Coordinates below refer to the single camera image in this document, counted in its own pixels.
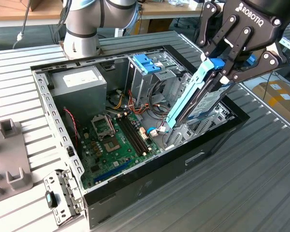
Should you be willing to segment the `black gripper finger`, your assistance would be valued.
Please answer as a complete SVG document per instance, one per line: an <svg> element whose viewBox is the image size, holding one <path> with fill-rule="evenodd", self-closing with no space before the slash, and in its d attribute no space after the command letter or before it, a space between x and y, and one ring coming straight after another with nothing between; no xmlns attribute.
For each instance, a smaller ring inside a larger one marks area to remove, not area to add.
<svg viewBox="0 0 290 232"><path fill-rule="evenodd" d="M222 83L238 83L281 68L287 62L279 48L279 30L258 34L253 27L244 27L235 40L226 63L220 72ZM242 65L254 52L260 52L256 62L244 68Z"/></svg>
<svg viewBox="0 0 290 232"><path fill-rule="evenodd" d="M222 54L228 47L224 42L225 37L238 23L237 14L226 14L224 8L213 0L204 3L196 44L202 49L205 57L216 58Z"/></svg>

